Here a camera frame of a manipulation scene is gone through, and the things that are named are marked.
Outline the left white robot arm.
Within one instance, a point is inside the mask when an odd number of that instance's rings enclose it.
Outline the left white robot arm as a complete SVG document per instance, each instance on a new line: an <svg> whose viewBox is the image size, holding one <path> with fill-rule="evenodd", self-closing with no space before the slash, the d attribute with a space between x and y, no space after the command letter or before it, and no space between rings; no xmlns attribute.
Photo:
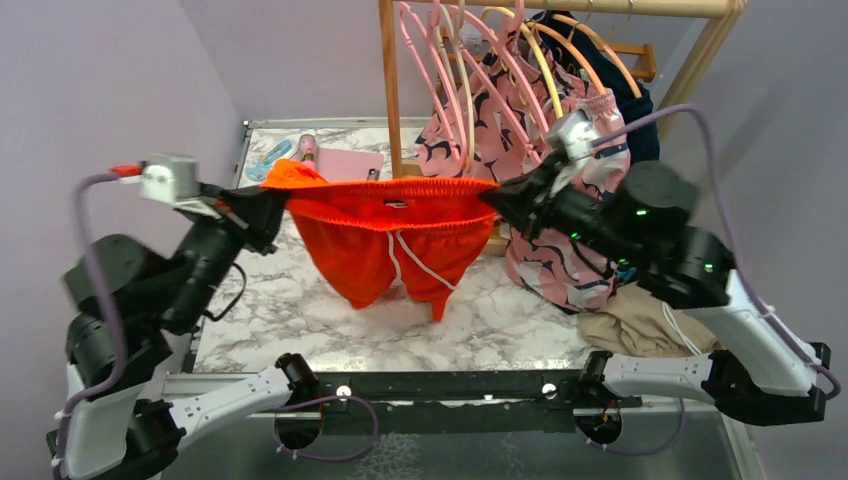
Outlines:
<svg viewBox="0 0 848 480"><path fill-rule="evenodd" d="M299 354L244 380L174 401L143 390L172 353L166 333L183 335L210 317L209 303L243 250L274 251L288 196L204 184L211 215L191 213L191 228L170 257L113 234L92 240L80 225L79 263L64 276L78 309L66 339L68 399L48 434L57 479L148 479L187 447L248 415L306 408L318 380Z"/></svg>

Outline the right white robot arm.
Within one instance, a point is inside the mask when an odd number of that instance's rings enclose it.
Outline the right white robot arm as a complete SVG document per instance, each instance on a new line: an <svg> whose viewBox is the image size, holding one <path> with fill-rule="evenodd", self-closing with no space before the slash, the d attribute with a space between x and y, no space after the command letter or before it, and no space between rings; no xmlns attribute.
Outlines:
<svg viewBox="0 0 848 480"><path fill-rule="evenodd" d="M749 298L731 251L689 223L696 187L657 162L630 169L615 193L598 200L574 186L556 189L548 167L480 194L518 232L555 230L636 269L637 284L698 320L720 343L710 354L634 358L594 353L577 380L579 398L684 398L755 426L820 422L826 395L816 384L829 347L778 332Z"/></svg>

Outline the orange shorts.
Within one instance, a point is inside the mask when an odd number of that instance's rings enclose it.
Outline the orange shorts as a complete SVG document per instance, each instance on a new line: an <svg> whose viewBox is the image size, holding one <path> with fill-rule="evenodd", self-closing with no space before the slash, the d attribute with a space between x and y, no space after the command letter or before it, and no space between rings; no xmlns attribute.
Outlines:
<svg viewBox="0 0 848 480"><path fill-rule="evenodd" d="M288 194L286 208L315 267L353 308L372 305L401 282L412 300L428 304L435 322L496 218L480 197L495 183L475 178L331 182L280 160L261 185Z"/></svg>

